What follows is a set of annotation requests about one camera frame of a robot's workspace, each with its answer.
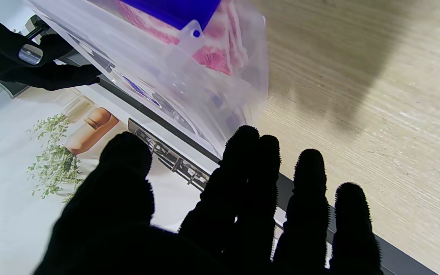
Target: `silver ring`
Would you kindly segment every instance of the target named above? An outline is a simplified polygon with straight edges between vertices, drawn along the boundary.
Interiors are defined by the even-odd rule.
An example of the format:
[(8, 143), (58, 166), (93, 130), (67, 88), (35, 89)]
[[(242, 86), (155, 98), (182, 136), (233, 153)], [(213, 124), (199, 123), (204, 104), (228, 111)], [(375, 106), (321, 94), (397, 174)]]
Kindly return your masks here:
[(19, 49), (18, 57), (31, 65), (37, 65), (42, 60), (44, 51), (33, 45), (25, 44)]

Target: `clear plastic bag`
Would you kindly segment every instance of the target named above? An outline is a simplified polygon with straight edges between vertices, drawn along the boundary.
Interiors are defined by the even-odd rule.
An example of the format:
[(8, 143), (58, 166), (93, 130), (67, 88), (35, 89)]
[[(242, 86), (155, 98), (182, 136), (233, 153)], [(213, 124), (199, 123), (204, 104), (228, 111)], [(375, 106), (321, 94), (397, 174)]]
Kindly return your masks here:
[[(237, 13), (231, 22), (241, 44), (235, 45), (237, 52), (226, 53), (229, 71), (201, 61), (208, 52), (198, 54), (215, 43), (209, 26), (222, 20), (219, 16), (204, 32), (195, 20), (182, 30), (171, 29), (175, 38), (168, 43), (133, 22), (144, 14), (117, 0), (28, 2), (112, 82), (218, 157), (237, 127), (252, 124), (265, 106), (264, 18), (247, 0), (222, 0), (219, 6), (232, 5)], [(229, 40), (222, 41), (218, 48), (225, 49)], [(235, 65), (232, 56), (238, 57)]]

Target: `blue container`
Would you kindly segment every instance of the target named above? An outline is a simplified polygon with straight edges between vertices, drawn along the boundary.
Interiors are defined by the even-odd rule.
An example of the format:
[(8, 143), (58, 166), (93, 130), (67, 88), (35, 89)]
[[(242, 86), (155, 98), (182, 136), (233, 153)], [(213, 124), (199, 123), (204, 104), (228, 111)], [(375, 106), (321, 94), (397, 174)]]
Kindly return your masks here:
[(181, 30), (196, 19), (204, 30), (221, 0), (120, 0)]

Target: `wooden surface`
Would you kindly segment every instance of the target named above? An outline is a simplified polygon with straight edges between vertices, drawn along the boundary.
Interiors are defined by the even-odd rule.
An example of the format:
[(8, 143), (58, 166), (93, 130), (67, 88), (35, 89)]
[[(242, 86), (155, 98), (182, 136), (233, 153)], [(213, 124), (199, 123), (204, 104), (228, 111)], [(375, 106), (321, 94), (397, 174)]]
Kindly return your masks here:
[(440, 1), (255, 0), (281, 172), (319, 149), (333, 205), (359, 183), (374, 231), (440, 274)]

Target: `black glove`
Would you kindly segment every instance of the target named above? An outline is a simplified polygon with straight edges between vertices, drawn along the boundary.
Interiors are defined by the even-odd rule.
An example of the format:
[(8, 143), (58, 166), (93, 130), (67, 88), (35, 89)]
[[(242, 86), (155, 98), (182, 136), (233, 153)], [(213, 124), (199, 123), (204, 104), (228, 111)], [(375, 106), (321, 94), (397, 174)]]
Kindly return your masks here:
[[(25, 45), (42, 51), (41, 61), (32, 65), (19, 57)], [(98, 83), (100, 71), (93, 65), (81, 67), (57, 65), (53, 61), (72, 50), (62, 37), (51, 34), (42, 37), (40, 45), (13, 33), (0, 23), (0, 80), (19, 82), (53, 91), (67, 87)]]
[(322, 155), (313, 149), (298, 160), (284, 233), (270, 261), (280, 163), (274, 136), (259, 138), (255, 128), (240, 127), (179, 234), (236, 273), (382, 274), (365, 195), (354, 183), (337, 189), (337, 233), (330, 270), (325, 268), (327, 178)]
[(131, 133), (119, 134), (66, 205), (35, 274), (382, 275), (365, 195), (353, 183), (337, 189), (333, 258), (330, 270), (324, 267), (326, 177), (313, 149), (301, 153), (295, 168), (284, 233), (271, 261), (280, 163), (274, 136), (240, 127), (201, 201), (173, 234), (150, 226), (148, 146)]

